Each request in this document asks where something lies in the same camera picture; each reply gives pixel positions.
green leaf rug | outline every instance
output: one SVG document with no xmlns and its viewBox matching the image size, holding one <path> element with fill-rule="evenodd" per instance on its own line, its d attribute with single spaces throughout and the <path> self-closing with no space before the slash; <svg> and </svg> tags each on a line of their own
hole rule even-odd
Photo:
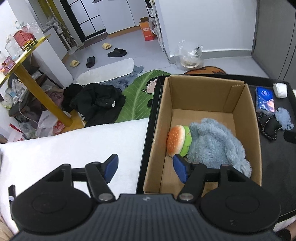
<svg viewBox="0 0 296 241">
<path fill-rule="evenodd" d="M 137 77 L 122 94 L 126 97 L 124 104 L 116 123 L 140 120 L 150 115 L 151 108 L 147 107 L 148 101 L 153 98 L 156 78 L 161 75 L 170 75 L 161 70 L 152 70 Z"/>
</svg>

yellow slipper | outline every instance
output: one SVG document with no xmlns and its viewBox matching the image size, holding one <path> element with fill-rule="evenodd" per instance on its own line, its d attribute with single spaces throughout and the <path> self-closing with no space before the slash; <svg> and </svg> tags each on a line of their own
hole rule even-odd
<svg viewBox="0 0 296 241">
<path fill-rule="evenodd" d="M 70 63 L 70 67 L 72 67 L 72 68 L 75 68 L 77 65 L 79 65 L 80 64 L 80 62 L 79 61 L 77 61 L 77 60 L 73 60 L 71 63 Z"/>
<path fill-rule="evenodd" d="M 109 49 L 109 48 L 111 48 L 112 47 L 112 45 L 111 44 L 108 44 L 108 43 L 104 43 L 103 45 L 102 45 L 102 48 L 103 49 Z"/>
</svg>

white mat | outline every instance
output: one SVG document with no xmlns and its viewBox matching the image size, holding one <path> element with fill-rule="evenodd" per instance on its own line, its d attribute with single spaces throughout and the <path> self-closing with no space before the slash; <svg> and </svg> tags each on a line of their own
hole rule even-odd
<svg viewBox="0 0 296 241">
<path fill-rule="evenodd" d="M 122 77 L 131 72 L 133 72 L 133 59 L 128 58 L 96 69 L 91 69 L 79 75 L 76 82 L 80 85 L 100 83 Z"/>
<path fill-rule="evenodd" d="M 72 168 L 93 161 L 104 162 L 113 153 L 119 166 L 109 187 L 118 198 L 120 193 L 135 193 L 145 143 L 148 118 L 117 124 L 79 129 L 58 136 L 0 144 L 3 152 L 0 173 L 0 210 L 9 228 L 18 231 L 11 219 L 8 187 L 15 185 L 16 195 L 26 190 L 64 163 Z M 74 183 L 85 193 L 85 183 Z"/>
</svg>

white crumpled tissue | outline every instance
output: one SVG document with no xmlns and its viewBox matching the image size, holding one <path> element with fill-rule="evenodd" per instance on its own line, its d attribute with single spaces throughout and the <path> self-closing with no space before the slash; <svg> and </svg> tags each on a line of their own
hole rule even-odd
<svg viewBox="0 0 296 241">
<path fill-rule="evenodd" d="M 274 93 L 279 99 L 286 98 L 288 96 L 287 85 L 284 83 L 276 83 L 273 86 Z"/>
</svg>

black tray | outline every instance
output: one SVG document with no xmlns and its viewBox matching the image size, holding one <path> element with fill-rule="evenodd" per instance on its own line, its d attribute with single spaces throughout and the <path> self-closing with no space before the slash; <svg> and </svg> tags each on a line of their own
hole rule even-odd
<svg viewBox="0 0 296 241">
<path fill-rule="evenodd" d="M 199 74 L 198 76 L 242 80 L 249 85 L 254 103 L 255 88 L 257 86 L 272 88 L 274 83 L 280 82 L 278 80 L 267 78 L 232 74 Z M 165 77 L 166 76 L 159 76 L 155 87 L 138 179 L 137 194 L 143 193 L 144 180 Z M 285 99 L 278 99 L 275 97 L 275 108 L 277 109 L 278 107 L 283 107 L 289 111 L 291 120 L 295 124 L 294 131 L 296 131 L 296 98 L 290 84 L 284 81 L 282 83 L 287 84 L 288 97 Z M 283 133 L 283 131 L 278 131 L 277 140 L 274 142 L 270 142 L 265 137 L 263 137 L 262 134 L 260 134 L 262 155 L 262 187 L 272 193 L 281 205 L 281 215 L 278 222 L 296 215 L 296 145 L 286 142 L 283 138 Z"/>
</svg>

